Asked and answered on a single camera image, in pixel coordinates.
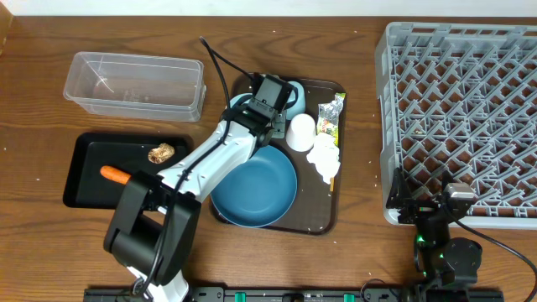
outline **white dish rack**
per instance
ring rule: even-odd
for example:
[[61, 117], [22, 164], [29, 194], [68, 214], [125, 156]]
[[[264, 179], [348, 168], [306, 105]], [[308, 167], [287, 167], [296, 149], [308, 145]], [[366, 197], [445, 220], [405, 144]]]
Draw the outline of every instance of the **white dish rack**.
[[476, 193], [468, 226], [537, 229], [537, 27], [391, 23], [375, 63], [386, 219], [395, 168], [417, 199], [448, 169]]

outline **carrot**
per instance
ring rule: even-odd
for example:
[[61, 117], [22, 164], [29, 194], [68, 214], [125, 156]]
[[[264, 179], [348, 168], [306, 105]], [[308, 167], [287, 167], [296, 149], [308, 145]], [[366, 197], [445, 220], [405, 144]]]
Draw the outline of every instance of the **carrot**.
[[101, 175], [108, 180], [115, 181], [122, 185], [126, 185], [128, 180], [131, 178], [130, 174], [111, 166], [102, 166]]

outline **white cylinder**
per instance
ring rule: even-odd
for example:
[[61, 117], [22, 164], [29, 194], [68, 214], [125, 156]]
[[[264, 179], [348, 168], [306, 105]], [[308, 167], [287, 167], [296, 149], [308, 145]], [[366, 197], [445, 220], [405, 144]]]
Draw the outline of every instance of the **white cylinder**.
[[302, 113], [296, 115], [291, 120], [285, 141], [294, 150], [298, 152], [308, 151], [313, 147], [315, 141], [315, 121], [313, 117]]

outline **brown tray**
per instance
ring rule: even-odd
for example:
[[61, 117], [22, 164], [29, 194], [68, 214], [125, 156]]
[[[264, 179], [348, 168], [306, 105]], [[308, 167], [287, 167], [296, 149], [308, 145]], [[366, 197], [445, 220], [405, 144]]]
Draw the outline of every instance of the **brown tray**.
[[[304, 87], [305, 113], [311, 115], [315, 119], [315, 122], [317, 122], [319, 115], [318, 105], [331, 102], [334, 100], [334, 95], [338, 92], [345, 92], [343, 87], [334, 82], [295, 79], [285, 76], [281, 78], [286, 81], [297, 81]], [[242, 75], [233, 83], [232, 95], [236, 96], [250, 92], [251, 89], [249, 87], [250, 82], [248, 78]], [[343, 150], [346, 109], [347, 100], [345, 100], [343, 111], [339, 116], [340, 150]], [[334, 178], [333, 192], [331, 192], [331, 186], [322, 181], [322, 177], [315, 170], [315, 166], [306, 160], [305, 156], [308, 152], [296, 152], [289, 148], [285, 142], [285, 138], [273, 138], [270, 141], [270, 145], [282, 151], [287, 155], [291, 163], [293, 163], [298, 178], [298, 190], [295, 202], [287, 213], [275, 223], [264, 226], [263, 228], [308, 235], [326, 234], [336, 224], [341, 171]], [[230, 223], [218, 213], [214, 206], [211, 207], [211, 212], [218, 221]]]

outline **transparent plastic bin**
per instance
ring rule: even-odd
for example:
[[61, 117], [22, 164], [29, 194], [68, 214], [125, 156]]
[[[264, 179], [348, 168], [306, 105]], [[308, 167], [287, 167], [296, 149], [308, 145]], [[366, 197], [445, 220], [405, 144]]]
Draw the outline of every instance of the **transparent plastic bin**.
[[395, 168], [418, 200], [449, 170], [470, 227], [537, 230], [537, 27], [391, 23], [375, 52], [384, 216]]
[[64, 97], [94, 114], [195, 122], [205, 91], [198, 60], [80, 52]]

